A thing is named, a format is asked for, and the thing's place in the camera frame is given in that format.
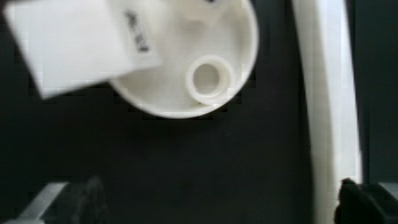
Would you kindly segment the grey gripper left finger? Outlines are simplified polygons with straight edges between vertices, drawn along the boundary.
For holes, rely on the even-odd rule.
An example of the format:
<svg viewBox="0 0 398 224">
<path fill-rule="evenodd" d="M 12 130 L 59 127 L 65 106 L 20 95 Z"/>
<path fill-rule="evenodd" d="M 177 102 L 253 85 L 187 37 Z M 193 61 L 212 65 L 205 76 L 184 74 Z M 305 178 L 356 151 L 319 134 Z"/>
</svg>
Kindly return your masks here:
<svg viewBox="0 0 398 224">
<path fill-rule="evenodd" d="M 109 205 L 102 179 L 51 182 L 15 224 L 109 224 Z"/>
</svg>

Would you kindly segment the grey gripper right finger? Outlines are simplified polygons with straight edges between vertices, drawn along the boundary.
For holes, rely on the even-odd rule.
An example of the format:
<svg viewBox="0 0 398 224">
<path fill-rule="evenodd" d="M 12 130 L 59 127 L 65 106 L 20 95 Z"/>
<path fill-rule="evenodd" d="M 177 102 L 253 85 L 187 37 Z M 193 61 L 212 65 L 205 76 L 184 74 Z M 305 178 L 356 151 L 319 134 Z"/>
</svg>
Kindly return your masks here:
<svg viewBox="0 0 398 224">
<path fill-rule="evenodd" d="M 398 224 L 398 183 L 342 182 L 335 224 Z"/>
</svg>

